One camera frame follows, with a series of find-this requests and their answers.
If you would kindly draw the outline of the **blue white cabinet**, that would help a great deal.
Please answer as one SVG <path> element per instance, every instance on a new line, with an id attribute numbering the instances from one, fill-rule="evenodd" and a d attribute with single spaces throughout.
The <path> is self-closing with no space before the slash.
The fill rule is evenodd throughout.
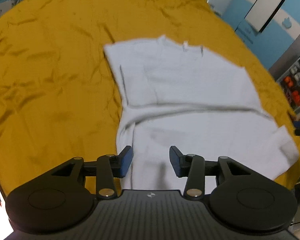
<path id="1" fill-rule="evenodd" d="M 232 0 L 222 19 L 270 69 L 300 35 L 300 0 Z"/>

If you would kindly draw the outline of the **white small garment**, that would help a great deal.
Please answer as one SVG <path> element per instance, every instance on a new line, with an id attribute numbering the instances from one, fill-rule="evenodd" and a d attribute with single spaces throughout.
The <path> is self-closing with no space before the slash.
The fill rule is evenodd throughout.
<path id="1" fill-rule="evenodd" d="M 269 179 L 298 161 L 292 136 L 262 107 L 244 68 L 165 36 L 108 44 L 104 53 L 122 99 L 117 150 L 134 153 L 124 189 L 183 190 L 171 146 L 206 160 L 225 155 Z"/>

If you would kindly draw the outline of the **mustard yellow bed cover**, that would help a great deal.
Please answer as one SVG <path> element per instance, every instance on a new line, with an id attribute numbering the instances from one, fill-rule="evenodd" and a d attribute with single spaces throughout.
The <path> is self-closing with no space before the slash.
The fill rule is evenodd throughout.
<path id="1" fill-rule="evenodd" d="M 281 88 L 207 0 L 24 0 L 0 18 L 2 191 L 114 153 L 122 107 L 103 46 L 161 35 L 244 67 L 264 109 L 294 132 Z"/>

